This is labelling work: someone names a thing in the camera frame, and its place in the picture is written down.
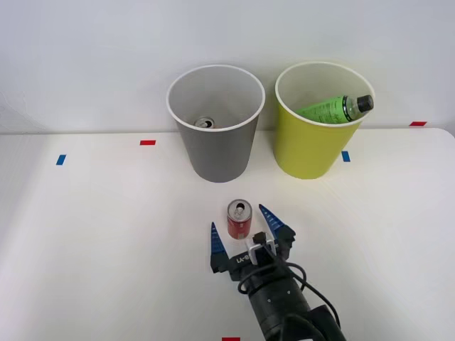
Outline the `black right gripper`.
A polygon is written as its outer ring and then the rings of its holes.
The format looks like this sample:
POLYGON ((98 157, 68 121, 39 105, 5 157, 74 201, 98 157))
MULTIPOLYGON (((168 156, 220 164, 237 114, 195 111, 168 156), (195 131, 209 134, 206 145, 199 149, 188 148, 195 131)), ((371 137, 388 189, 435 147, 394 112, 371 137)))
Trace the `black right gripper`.
POLYGON ((278 281, 292 277, 287 260, 296 233, 264 205, 259 204, 259 209, 272 233, 275 248, 256 248, 230 260, 215 223, 212 222, 210 267, 214 274, 229 271, 233 281, 278 281))

